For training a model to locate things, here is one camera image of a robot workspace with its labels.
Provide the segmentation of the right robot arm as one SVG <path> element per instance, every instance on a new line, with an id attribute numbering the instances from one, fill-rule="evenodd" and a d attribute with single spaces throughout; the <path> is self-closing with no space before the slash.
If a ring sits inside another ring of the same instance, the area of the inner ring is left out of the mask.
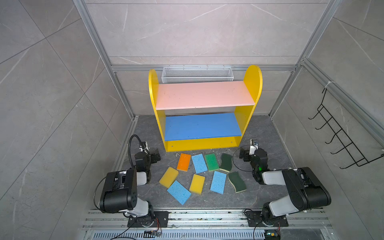
<path id="1" fill-rule="evenodd" d="M 256 140 L 251 140 L 248 146 L 249 150 L 240 147 L 237 151 L 240 159 L 250 163 L 255 181 L 260 185 L 284 186 L 288 191 L 287 196 L 265 203 L 260 211 L 245 210 L 250 225 L 287 227 L 287 215 L 331 204 L 331 195 L 310 168 L 270 170 L 268 153 Z"/>

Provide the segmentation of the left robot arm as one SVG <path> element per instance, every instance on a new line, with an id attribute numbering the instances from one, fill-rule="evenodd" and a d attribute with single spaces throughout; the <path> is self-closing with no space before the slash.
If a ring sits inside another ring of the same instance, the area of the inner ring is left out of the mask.
<path id="1" fill-rule="evenodd" d="M 147 142 L 138 135 L 131 135 L 128 142 L 128 160 L 131 167 L 123 171 L 109 172 L 100 181 L 103 183 L 100 200 L 93 203 L 102 213 L 122 213 L 141 222 L 152 222 L 155 213 L 150 202 L 138 197 L 138 186 L 151 180 L 151 165 L 161 160 L 159 150 L 150 152 Z"/>

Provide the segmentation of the yellow shelf unit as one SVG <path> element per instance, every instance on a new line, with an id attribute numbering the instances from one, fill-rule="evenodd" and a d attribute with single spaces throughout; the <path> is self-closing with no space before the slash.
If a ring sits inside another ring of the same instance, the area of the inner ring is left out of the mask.
<path id="1" fill-rule="evenodd" d="M 243 81 L 160 84 L 149 71 L 149 93 L 166 152 L 239 147 L 262 94 L 263 75 L 250 66 Z M 232 113 L 167 116 L 167 110 L 233 107 Z"/>

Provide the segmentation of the dark green curved sponge upper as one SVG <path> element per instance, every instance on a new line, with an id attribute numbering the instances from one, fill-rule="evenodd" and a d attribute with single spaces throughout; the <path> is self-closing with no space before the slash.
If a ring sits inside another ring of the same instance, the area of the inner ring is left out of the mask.
<path id="1" fill-rule="evenodd" d="M 221 165 L 220 170 L 224 171 L 226 173 L 230 173 L 232 170 L 232 161 L 233 157 L 229 154 L 222 154 L 221 155 Z"/>

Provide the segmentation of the dark green curved sponge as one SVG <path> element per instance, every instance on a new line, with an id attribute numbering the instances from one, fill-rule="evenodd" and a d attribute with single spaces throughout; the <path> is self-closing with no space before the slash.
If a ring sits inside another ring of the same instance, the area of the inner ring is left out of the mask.
<path id="1" fill-rule="evenodd" d="M 228 174 L 229 181 L 235 189 L 235 193 L 243 192 L 247 189 L 247 186 L 238 172 L 232 172 Z"/>
<path id="2" fill-rule="evenodd" d="M 233 157 L 229 154 L 222 154 L 221 155 L 221 165 L 220 170 L 224 171 L 226 173 L 230 173 L 232 170 L 232 161 Z"/>

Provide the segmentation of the dark green curved sponge lower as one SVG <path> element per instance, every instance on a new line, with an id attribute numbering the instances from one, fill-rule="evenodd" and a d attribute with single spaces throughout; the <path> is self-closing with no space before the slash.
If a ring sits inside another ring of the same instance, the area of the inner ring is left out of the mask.
<path id="1" fill-rule="evenodd" d="M 235 189 L 235 193 L 243 192 L 247 189 L 247 186 L 238 172 L 232 172 L 228 174 L 229 181 Z"/>

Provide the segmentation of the orange sponge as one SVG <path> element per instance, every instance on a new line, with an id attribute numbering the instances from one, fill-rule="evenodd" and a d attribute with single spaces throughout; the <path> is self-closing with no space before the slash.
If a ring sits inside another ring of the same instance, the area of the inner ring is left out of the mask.
<path id="1" fill-rule="evenodd" d="M 180 158 L 179 158 L 179 162 L 177 165 L 177 170 L 187 172 L 189 169 L 189 166 L 190 166 L 191 157 L 192 156 L 189 154 L 181 153 Z"/>

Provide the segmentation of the green yellow sponge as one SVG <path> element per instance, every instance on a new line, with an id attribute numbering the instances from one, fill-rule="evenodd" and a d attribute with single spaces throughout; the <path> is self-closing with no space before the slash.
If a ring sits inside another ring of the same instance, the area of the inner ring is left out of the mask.
<path id="1" fill-rule="evenodd" d="M 205 155 L 206 164 L 209 172 L 219 170 L 219 164 L 214 153 Z"/>

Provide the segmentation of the light blue sponge middle row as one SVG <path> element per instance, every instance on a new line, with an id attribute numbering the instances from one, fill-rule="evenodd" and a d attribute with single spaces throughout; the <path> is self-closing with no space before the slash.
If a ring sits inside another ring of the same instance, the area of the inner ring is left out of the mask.
<path id="1" fill-rule="evenodd" d="M 204 173 L 208 170 L 203 154 L 192 156 L 192 161 L 194 164 L 196 174 Z"/>

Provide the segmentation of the light blue sponge front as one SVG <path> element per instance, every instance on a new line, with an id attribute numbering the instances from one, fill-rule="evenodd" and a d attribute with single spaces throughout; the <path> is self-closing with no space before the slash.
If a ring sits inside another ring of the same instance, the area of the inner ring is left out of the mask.
<path id="1" fill-rule="evenodd" d="M 167 190 L 181 205 L 184 205 L 189 197 L 192 195 L 184 186 L 178 181 L 174 181 Z"/>

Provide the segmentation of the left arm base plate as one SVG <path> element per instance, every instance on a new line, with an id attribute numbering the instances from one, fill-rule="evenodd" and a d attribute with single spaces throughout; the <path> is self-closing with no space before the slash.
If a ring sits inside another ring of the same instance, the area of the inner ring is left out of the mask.
<path id="1" fill-rule="evenodd" d="M 154 211 L 144 217 L 128 217 L 127 227 L 131 228 L 166 228 L 170 212 Z"/>

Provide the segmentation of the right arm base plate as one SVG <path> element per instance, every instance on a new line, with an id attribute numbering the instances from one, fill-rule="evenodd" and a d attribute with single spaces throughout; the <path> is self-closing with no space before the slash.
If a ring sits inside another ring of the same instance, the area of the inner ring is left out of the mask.
<path id="1" fill-rule="evenodd" d="M 288 227 L 286 216 L 268 217 L 262 211 L 245 210 L 245 217 L 248 221 L 249 227 Z"/>

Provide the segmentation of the aluminium rail base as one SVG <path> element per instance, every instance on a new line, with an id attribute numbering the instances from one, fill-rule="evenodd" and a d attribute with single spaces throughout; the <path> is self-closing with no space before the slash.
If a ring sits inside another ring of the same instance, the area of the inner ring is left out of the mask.
<path id="1" fill-rule="evenodd" d="M 323 209 L 283 216 L 273 225 L 260 210 L 157 209 L 145 228 L 133 217 L 87 211 L 76 240 L 336 240 Z"/>

